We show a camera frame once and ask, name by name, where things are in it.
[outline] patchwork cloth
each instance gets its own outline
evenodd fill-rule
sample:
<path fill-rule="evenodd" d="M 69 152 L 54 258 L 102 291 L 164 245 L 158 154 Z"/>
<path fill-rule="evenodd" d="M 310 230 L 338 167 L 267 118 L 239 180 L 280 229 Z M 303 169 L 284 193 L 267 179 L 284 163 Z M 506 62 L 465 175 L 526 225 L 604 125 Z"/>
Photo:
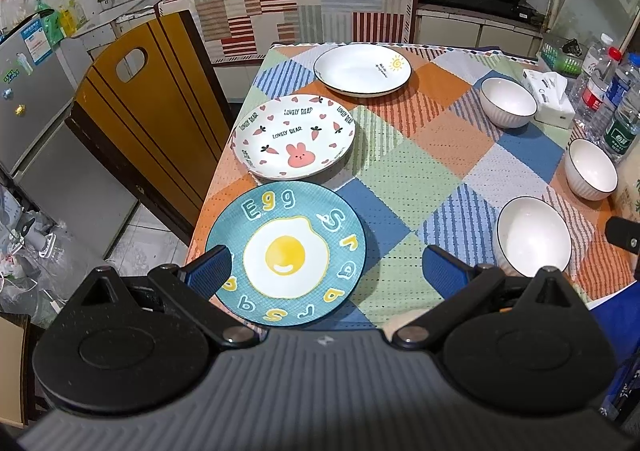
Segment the patchwork cloth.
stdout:
<path fill-rule="evenodd" d="M 522 195 L 541 198 L 565 219 L 573 245 L 566 275 L 584 301 L 633 281 L 624 252 L 604 238 L 611 202 L 581 200 L 566 182 L 563 157 L 578 134 L 535 121 L 503 131 L 482 112 L 479 81 L 513 79 L 533 63 L 499 50 L 386 44 L 407 57 L 412 77 L 391 95 L 358 100 L 314 80 L 313 63 L 336 46 L 272 47 L 240 114 L 273 97 L 321 94 L 350 110 L 358 124 L 350 154 L 308 180 L 337 192 L 360 217 L 364 271 L 344 306 L 312 329 L 370 329 L 404 311 L 435 306 L 442 297 L 422 275 L 425 247 L 439 245 L 470 265 L 494 263 L 497 215 Z M 203 253 L 223 209 L 257 185 L 225 147 L 188 261 Z"/>
<path fill-rule="evenodd" d="M 273 43 L 408 42 L 414 0 L 164 0 L 189 10 L 213 64 L 264 59 Z"/>

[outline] green bottle label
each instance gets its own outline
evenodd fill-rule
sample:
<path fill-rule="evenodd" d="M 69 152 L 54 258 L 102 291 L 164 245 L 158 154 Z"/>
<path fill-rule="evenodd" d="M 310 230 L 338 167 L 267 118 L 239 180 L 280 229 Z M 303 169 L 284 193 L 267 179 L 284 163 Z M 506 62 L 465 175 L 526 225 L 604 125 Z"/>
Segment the green bottle label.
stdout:
<path fill-rule="evenodd" d="M 624 155 L 636 136 L 614 119 L 604 133 L 604 142 L 618 155 Z"/>

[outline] water bottle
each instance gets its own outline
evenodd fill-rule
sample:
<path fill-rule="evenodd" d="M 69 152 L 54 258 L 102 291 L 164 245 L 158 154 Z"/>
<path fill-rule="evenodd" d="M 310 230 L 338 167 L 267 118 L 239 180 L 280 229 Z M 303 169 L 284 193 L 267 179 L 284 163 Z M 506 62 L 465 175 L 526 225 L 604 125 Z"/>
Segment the water bottle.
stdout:
<path fill-rule="evenodd" d="M 622 102 L 622 98 L 633 85 L 640 81 L 640 55 L 630 54 L 629 59 L 622 63 L 613 75 L 611 84 L 607 88 L 602 104 L 593 115 L 591 122 L 587 125 L 585 134 L 592 141 L 597 141 L 604 130 L 607 129 L 613 113 Z"/>
<path fill-rule="evenodd" d="M 602 34 L 600 36 L 600 40 L 594 42 L 589 48 L 587 55 L 584 58 L 584 62 L 582 63 L 582 72 L 578 78 L 575 79 L 574 87 L 569 93 L 569 102 L 574 107 L 574 110 L 580 101 L 582 92 L 587 87 L 587 82 L 589 82 L 594 68 L 607 56 L 609 47 L 612 44 L 613 39 L 606 34 Z"/>
<path fill-rule="evenodd" d="M 607 56 L 593 69 L 589 82 L 587 82 L 575 108 L 574 122 L 583 130 L 587 130 L 587 125 L 604 100 L 621 59 L 620 50 L 610 46 Z"/>
<path fill-rule="evenodd" d="M 600 138 L 600 147 L 617 163 L 640 132 L 640 89 L 627 92 Z"/>

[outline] red bottle cap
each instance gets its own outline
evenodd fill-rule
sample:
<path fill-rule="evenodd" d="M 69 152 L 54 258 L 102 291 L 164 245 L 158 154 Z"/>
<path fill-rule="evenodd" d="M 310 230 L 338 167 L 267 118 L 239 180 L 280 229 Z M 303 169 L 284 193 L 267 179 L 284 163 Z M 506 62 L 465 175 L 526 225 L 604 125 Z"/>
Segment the red bottle cap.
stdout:
<path fill-rule="evenodd" d="M 618 50 L 616 47 L 610 46 L 607 53 L 609 54 L 609 57 L 614 61 L 622 61 L 622 52 L 620 52 L 620 50 Z"/>

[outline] sun drawing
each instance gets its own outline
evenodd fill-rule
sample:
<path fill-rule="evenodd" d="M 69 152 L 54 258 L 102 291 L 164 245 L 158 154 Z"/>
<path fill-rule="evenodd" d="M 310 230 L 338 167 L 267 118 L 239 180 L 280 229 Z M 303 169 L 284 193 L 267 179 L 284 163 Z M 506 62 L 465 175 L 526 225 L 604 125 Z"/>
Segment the sun drawing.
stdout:
<path fill-rule="evenodd" d="M 391 59 L 391 69 L 395 72 L 402 68 L 402 58 L 400 56 L 395 56 Z"/>

